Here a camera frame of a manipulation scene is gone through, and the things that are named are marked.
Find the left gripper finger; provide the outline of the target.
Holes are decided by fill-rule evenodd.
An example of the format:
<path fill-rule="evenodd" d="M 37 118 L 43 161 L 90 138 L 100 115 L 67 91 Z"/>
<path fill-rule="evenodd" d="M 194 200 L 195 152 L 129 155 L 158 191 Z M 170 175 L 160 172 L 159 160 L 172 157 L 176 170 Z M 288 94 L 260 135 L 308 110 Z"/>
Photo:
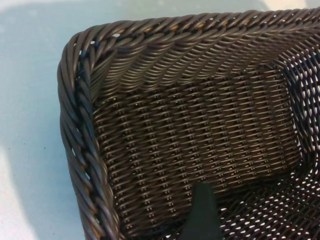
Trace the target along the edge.
<path fill-rule="evenodd" d="M 222 240 L 215 194 L 210 184 L 192 187 L 191 209 L 182 228 L 180 240 Z"/>

